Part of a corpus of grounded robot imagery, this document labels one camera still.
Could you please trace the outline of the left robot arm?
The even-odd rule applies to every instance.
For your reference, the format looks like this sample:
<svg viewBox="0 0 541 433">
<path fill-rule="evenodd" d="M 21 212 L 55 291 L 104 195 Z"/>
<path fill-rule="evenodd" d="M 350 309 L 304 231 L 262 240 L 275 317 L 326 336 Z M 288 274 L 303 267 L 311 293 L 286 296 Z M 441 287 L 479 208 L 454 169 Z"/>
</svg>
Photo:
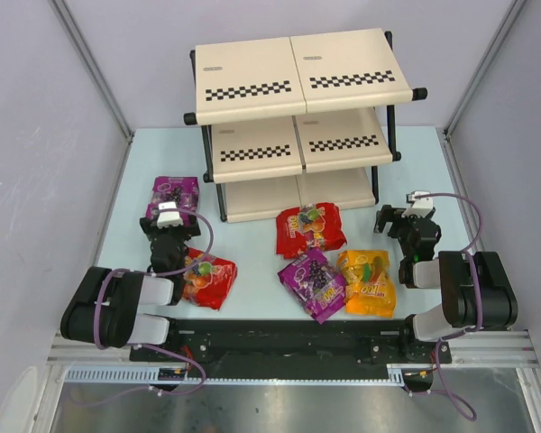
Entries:
<svg viewBox="0 0 541 433">
<path fill-rule="evenodd" d="M 142 217 L 140 226 L 150 241 L 150 266 L 145 272 L 92 266 L 66 307 L 60 333 L 65 339 L 106 349 L 126 345 L 161 345 L 170 322 L 143 314 L 141 306 L 170 306 L 183 295 L 187 241 L 200 235 L 197 213 L 186 211 L 189 222 L 175 214 Z"/>
</svg>

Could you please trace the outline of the beige three-tier shelf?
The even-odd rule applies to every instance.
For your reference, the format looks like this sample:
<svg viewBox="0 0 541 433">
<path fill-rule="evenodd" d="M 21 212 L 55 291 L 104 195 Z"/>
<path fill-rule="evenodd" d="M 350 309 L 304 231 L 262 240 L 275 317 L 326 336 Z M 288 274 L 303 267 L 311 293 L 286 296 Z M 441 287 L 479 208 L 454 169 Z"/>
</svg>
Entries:
<svg viewBox="0 0 541 433">
<path fill-rule="evenodd" d="M 228 223 L 326 201 L 373 207 L 399 161 L 397 105 L 422 101 L 382 29 L 198 45 L 189 53 L 204 180 Z"/>
</svg>

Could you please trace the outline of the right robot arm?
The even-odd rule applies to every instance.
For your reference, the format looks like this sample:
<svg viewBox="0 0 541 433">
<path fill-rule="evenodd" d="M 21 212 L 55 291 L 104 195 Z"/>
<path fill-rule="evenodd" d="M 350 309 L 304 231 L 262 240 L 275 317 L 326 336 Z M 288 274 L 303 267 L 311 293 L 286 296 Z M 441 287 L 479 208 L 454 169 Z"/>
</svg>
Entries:
<svg viewBox="0 0 541 433">
<path fill-rule="evenodd" d="M 382 206 L 373 231 L 399 244 L 398 281 L 411 290 L 438 290 L 430 310 L 408 316 L 399 329 L 398 351 L 414 363 L 444 360 L 446 341 L 483 329 L 513 325 L 518 301 L 496 252 L 437 251 L 442 228 L 434 207 Z"/>
</svg>

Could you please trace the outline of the red fruit candy bag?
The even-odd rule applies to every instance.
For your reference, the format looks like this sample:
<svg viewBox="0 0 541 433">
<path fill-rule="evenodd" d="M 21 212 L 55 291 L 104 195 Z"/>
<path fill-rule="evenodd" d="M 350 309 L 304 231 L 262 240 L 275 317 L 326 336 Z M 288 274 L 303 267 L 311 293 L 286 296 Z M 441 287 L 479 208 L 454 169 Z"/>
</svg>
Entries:
<svg viewBox="0 0 541 433">
<path fill-rule="evenodd" d="M 276 254 L 284 259 L 314 248 L 337 250 L 347 243 L 339 207 L 330 202 L 286 209 L 276 217 L 276 228 Z"/>
<path fill-rule="evenodd" d="M 184 273 L 183 299 L 191 304 L 219 310 L 238 274 L 235 263 L 189 248 L 185 264 L 194 265 Z"/>
</svg>

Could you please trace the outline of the aluminium rail frame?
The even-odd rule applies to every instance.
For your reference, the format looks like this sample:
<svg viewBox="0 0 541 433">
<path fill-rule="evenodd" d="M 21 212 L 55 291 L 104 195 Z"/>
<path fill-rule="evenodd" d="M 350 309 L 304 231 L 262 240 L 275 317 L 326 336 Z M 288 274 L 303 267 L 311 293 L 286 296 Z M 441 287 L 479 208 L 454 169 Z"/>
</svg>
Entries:
<svg viewBox="0 0 541 433">
<path fill-rule="evenodd" d="M 96 349 L 55 337 L 47 363 L 66 370 L 69 382 L 178 385 L 210 384 L 398 384 L 406 376 L 443 369 L 537 368 L 526 331 L 491 331 L 446 343 L 417 342 L 394 331 L 371 334 L 207 333 L 175 335 L 178 360 L 149 349 Z"/>
</svg>

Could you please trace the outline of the orange candy bag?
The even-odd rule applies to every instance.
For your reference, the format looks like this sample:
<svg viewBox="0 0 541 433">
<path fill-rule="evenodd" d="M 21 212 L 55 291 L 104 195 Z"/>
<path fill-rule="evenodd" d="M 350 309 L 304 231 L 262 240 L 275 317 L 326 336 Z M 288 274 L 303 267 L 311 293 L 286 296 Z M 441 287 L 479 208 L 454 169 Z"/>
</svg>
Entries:
<svg viewBox="0 0 541 433">
<path fill-rule="evenodd" d="M 392 318 L 396 291 L 390 258 L 383 250 L 346 250 L 336 266 L 346 281 L 345 311 L 351 315 Z"/>
</svg>

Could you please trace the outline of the purple grape candy bag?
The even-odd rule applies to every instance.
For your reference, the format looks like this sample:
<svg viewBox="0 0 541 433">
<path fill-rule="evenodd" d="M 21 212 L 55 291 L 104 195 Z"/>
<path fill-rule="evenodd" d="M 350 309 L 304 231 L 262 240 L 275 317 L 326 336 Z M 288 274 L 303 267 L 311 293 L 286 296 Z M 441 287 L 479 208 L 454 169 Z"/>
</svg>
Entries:
<svg viewBox="0 0 541 433">
<path fill-rule="evenodd" d="M 183 218 L 184 224 L 189 223 L 189 218 L 194 215 L 181 212 L 186 209 L 191 212 L 197 211 L 199 201 L 199 184 L 197 177 L 169 177 L 159 176 L 155 179 L 151 191 L 151 202 L 149 203 L 145 216 L 156 221 L 158 216 L 158 205 L 161 202 L 175 201 L 178 211 Z"/>
<path fill-rule="evenodd" d="M 345 305 L 346 280 L 314 248 L 278 272 L 280 283 L 305 312 L 323 324 Z"/>
</svg>

